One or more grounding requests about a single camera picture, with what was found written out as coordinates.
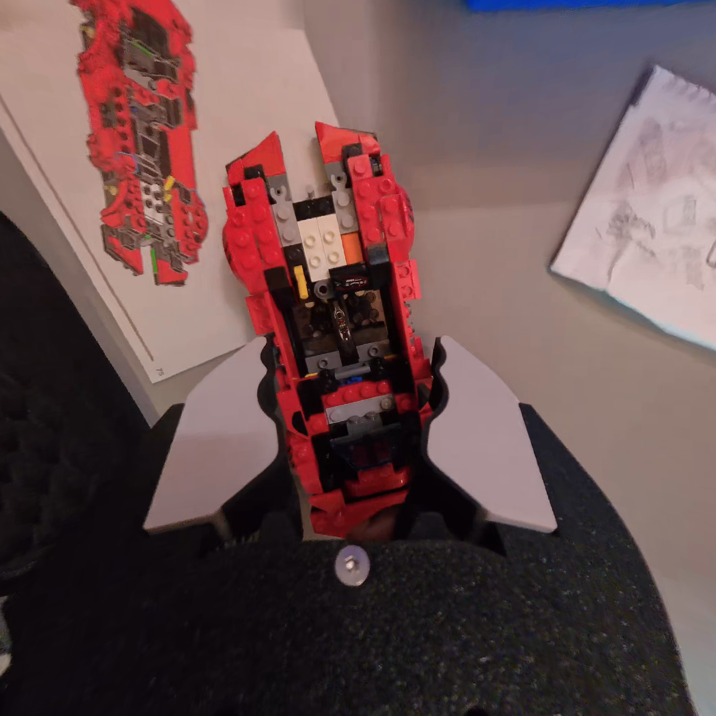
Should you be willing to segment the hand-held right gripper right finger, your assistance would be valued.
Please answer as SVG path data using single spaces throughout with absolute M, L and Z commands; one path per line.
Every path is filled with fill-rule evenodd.
M 435 339 L 432 369 L 409 537 L 487 543 L 497 524 L 554 533 L 558 522 L 514 393 L 449 336 Z

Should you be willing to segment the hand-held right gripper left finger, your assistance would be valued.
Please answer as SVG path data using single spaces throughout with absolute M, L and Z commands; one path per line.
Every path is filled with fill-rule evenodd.
M 211 524 L 227 542 L 302 541 L 275 389 L 273 343 L 259 336 L 206 375 L 183 405 L 143 524 Z

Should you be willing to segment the red toy brick car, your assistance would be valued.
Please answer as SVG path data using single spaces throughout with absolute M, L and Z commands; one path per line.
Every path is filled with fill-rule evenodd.
M 272 350 L 289 466 L 313 531 L 405 502 L 433 374 L 410 303 L 415 217 L 375 134 L 316 123 L 330 193 L 293 201 L 273 132 L 226 166 L 223 246 Z

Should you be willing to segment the black padded chair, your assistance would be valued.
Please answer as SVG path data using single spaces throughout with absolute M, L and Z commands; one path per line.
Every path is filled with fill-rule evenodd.
M 47 262 L 2 214 L 2 594 L 87 510 L 147 431 Z

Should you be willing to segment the white printed paper bag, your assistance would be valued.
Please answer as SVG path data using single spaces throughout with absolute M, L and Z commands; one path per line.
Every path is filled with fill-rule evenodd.
M 715 94 L 640 78 L 550 270 L 715 350 Z

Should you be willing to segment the white building instruction booklet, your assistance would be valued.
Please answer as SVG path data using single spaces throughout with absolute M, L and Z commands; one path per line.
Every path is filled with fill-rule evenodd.
M 246 291 L 222 246 L 226 164 L 272 131 L 290 187 L 305 198 L 323 182 L 316 121 L 337 124 L 307 35 L 287 1 L 177 1 L 193 31 L 197 72 L 192 134 L 208 236 L 184 287 L 159 287 L 107 255 L 100 174 L 86 147 L 87 109 L 77 54 L 79 10 L 67 1 L 1 2 L 1 211 L 88 300 L 138 380 L 156 383 L 232 352 L 254 335 Z

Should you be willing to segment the blue plastic bin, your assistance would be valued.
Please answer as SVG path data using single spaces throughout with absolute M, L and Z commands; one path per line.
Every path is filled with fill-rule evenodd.
M 599 8 L 675 6 L 702 1 L 464 1 L 471 12 L 551 12 Z

